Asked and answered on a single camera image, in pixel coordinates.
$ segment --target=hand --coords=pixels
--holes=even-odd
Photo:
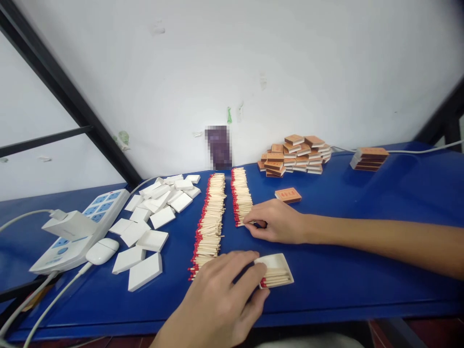
[[[269,289],[257,290],[266,265],[243,268],[259,257],[255,251],[233,251],[206,263],[184,300],[158,332],[151,347],[230,348],[242,343],[262,314]]]
[[[325,217],[298,213],[281,200],[257,204],[245,216],[243,223],[255,238],[285,244],[322,243],[320,223]],[[250,221],[256,221],[257,228]]]

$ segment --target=cable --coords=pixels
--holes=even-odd
[[[77,272],[76,276],[68,283],[68,285],[66,285],[63,290],[60,291],[60,293],[55,297],[55,299],[52,301],[52,303],[47,307],[47,309],[42,313],[42,315],[40,316],[40,318],[36,321],[36,323],[34,324],[34,327],[32,328],[32,330],[30,331],[29,333],[29,336],[28,338],[26,339],[26,342],[24,343],[24,346],[23,348],[28,348],[29,347],[29,344],[32,340],[32,337],[34,336],[35,332],[37,331],[37,328],[39,327],[40,323],[42,322],[42,320],[45,318],[45,316],[47,315],[47,313],[50,311],[50,309],[52,309],[52,307],[55,305],[55,303],[60,299],[60,297],[66,292],[67,289],[69,289],[69,287],[77,280],[79,279],[79,277],[81,275],[83,275],[85,272],[87,272],[87,270],[92,266],[92,263],[91,262],[87,262],[80,270],[79,272]]]
[[[337,149],[340,149],[340,150],[346,151],[346,152],[356,152],[356,150],[347,150],[347,149],[344,149],[344,148],[338,147],[338,146],[331,146],[331,147],[334,147],[334,148],[337,148]]]
[[[459,140],[459,141],[456,141],[454,143],[451,143],[451,144],[448,144],[448,145],[443,145],[443,146],[439,146],[439,147],[434,147],[434,148],[431,148],[431,149],[428,149],[428,150],[423,150],[423,151],[407,151],[407,150],[387,150],[388,153],[409,153],[409,154],[423,154],[423,153],[428,153],[428,152],[434,152],[434,151],[438,151],[438,150],[443,150],[444,148],[447,148],[447,147],[451,147],[451,146],[455,146],[457,144],[461,144],[461,143],[464,143],[464,140]],[[344,149],[342,147],[338,147],[338,146],[332,146],[334,148],[337,148],[337,149],[340,149],[340,150],[343,150],[343,151],[347,151],[347,152],[356,152],[356,150],[347,150],[347,149]]]
[[[159,177],[159,176],[155,176],[155,177],[153,177],[153,178],[149,178],[149,179],[145,180],[143,183],[141,183],[139,186],[137,186],[136,188],[134,188],[134,189],[132,190],[132,192],[130,193],[129,197],[132,196],[140,187],[142,187],[143,185],[145,185],[148,181],[153,180],[153,179],[156,179],[156,178],[158,178],[158,177]]]
[[[444,148],[451,147],[451,146],[455,146],[455,145],[461,144],[461,143],[464,143],[464,140],[456,141],[456,142],[451,143],[451,144],[448,144],[448,145],[443,145],[443,146],[439,146],[439,147],[434,147],[434,148],[431,148],[431,149],[428,149],[428,150],[423,150],[423,151],[391,150],[391,151],[388,151],[388,152],[390,152],[390,153],[412,153],[412,154],[422,154],[422,153],[428,153],[428,152],[434,152],[434,151],[442,150],[442,149],[444,149]]]
[[[16,311],[14,311],[14,313],[11,314],[11,316],[8,318],[8,320],[5,322],[5,324],[2,326],[0,330],[0,339],[5,337],[11,324],[18,317],[21,311],[53,280],[53,278],[57,276],[58,273],[58,271],[50,273],[47,279],[36,289],[36,291],[34,291],[27,299],[25,299],[24,302],[16,309]]]
[[[54,210],[53,209],[41,209],[41,210],[34,210],[32,212],[28,212],[28,213],[25,213],[23,215],[20,215],[18,217],[15,217],[14,219],[8,221],[6,224],[4,224],[2,227],[0,227],[0,233],[6,229],[8,226],[10,226],[11,224],[17,222],[18,220],[22,219],[22,218],[25,218],[25,217],[28,217],[29,215],[32,215],[32,214],[38,214],[38,213],[53,213]]]

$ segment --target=power strip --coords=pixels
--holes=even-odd
[[[85,263],[87,251],[105,237],[129,196],[127,190],[120,189],[95,198],[83,212],[86,217],[98,224],[95,233],[72,242],[58,238],[29,271],[47,275],[53,271],[68,271]]]

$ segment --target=white wall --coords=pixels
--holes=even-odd
[[[192,132],[228,106],[234,164],[295,132],[408,141],[464,73],[451,0],[17,2],[109,131],[129,133],[142,177],[204,169]]]
[[[0,146],[78,127],[3,34],[0,124]],[[0,163],[0,201],[124,182],[84,134],[7,159]]]

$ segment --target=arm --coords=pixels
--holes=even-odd
[[[248,224],[252,220],[267,227]],[[305,215],[277,199],[254,206],[244,223],[255,238],[351,247],[464,280],[463,228]]]
[[[233,281],[258,257],[255,251],[233,251],[206,263],[150,348],[229,348],[242,343],[270,293],[254,291],[266,265],[257,263]]]

